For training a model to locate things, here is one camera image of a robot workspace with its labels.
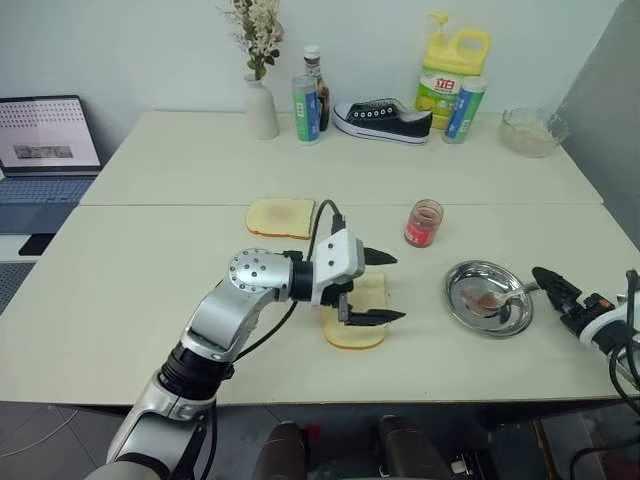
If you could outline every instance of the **black cable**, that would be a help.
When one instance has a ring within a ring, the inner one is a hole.
[[[327,199],[327,200],[323,200],[322,201],[322,203],[318,207],[318,212],[316,213],[316,218],[315,218],[315,220],[313,222],[313,229],[311,230],[311,240],[309,240],[309,250],[307,250],[307,262],[309,260],[311,260],[311,256],[313,255],[313,249],[315,248],[316,239],[318,237],[318,227],[320,226],[320,218],[322,217],[322,212],[324,211],[324,209],[325,209],[325,207],[327,205],[329,205],[331,207],[331,209],[333,210],[333,215],[334,216],[342,217],[342,214],[340,213],[340,210],[338,209],[338,206],[335,204],[335,202],[333,200]],[[287,310],[285,312],[285,314],[282,316],[280,321],[271,330],[269,330],[265,335],[263,335],[259,340],[257,340],[254,344],[252,344],[250,347],[247,347],[242,352],[240,352],[238,354],[238,356],[236,357],[235,361],[237,362],[242,357],[245,357],[246,355],[250,354],[256,348],[258,348],[260,345],[262,345],[264,342],[266,342],[271,337],[273,337],[276,334],[276,332],[278,330],[280,330],[282,328],[282,326],[287,322],[287,320],[289,320],[289,318],[291,318],[291,315],[293,315],[293,312],[294,312],[294,310],[296,309],[297,306],[298,306],[298,302],[297,301],[293,302],[291,304],[291,306],[289,307],[289,310]]]
[[[611,357],[609,357],[609,378],[611,379],[611,383],[613,384],[613,388],[616,389],[618,395],[629,405],[631,410],[636,412],[638,416],[640,416],[640,407],[627,395],[620,385],[620,381],[618,380],[618,370],[616,369],[616,362],[618,360],[618,355],[620,355],[620,351],[622,350],[622,346],[616,347],[611,352]]]
[[[204,466],[202,475],[200,475],[200,480],[207,480],[209,472],[211,471],[211,465],[213,465],[213,458],[216,455],[216,446],[218,444],[218,414],[216,412],[215,401],[213,402],[213,405],[211,405],[209,416],[211,417],[211,445],[209,448],[209,457],[207,458],[207,464]]]
[[[629,440],[624,440],[623,442],[619,442],[606,447],[592,447],[592,448],[583,448],[582,450],[578,450],[571,458],[571,463],[569,465],[569,475],[571,480],[575,480],[576,478],[575,467],[576,467],[576,464],[578,463],[578,460],[580,460],[585,455],[589,455],[591,453],[597,453],[597,452],[610,452],[611,450],[621,450],[623,448],[632,447],[633,445],[637,445],[639,443],[640,443],[640,435],[638,435],[637,437],[630,438]]]
[[[638,386],[638,388],[640,388],[640,374],[638,374],[636,359],[635,355],[633,354],[633,336],[635,334],[633,321],[635,317],[635,295],[637,289],[638,272],[636,272],[635,270],[629,270],[627,272],[627,329],[629,330],[629,332],[627,334],[626,357],[631,376],[633,377],[635,384]]]

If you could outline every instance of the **sneaker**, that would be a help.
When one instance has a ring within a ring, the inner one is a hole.
[[[333,107],[333,123],[349,135],[424,145],[431,128],[431,112],[409,110],[394,98]]]

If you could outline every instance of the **jar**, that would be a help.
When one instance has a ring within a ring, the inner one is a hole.
[[[420,200],[411,209],[404,238],[414,247],[428,247],[436,237],[443,216],[444,209],[438,202]]]

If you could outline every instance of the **white vase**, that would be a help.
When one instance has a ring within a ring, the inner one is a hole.
[[[244,77],[247,88],[244,92],[244,108],[249,129],[254,137],[269,140],[278,136],[278,117],[271,91],[255,80],[253,74]]]

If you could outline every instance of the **white flowers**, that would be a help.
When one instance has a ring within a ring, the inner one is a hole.
[[[232,0],[232,9],[225,12],[236,26],[231,37],[249,55],[247,65],[256,80],[266,75],[265,64],[275,65],[280,56],[276,48],[283,33],[277,19],[279,4],[279,0]]]

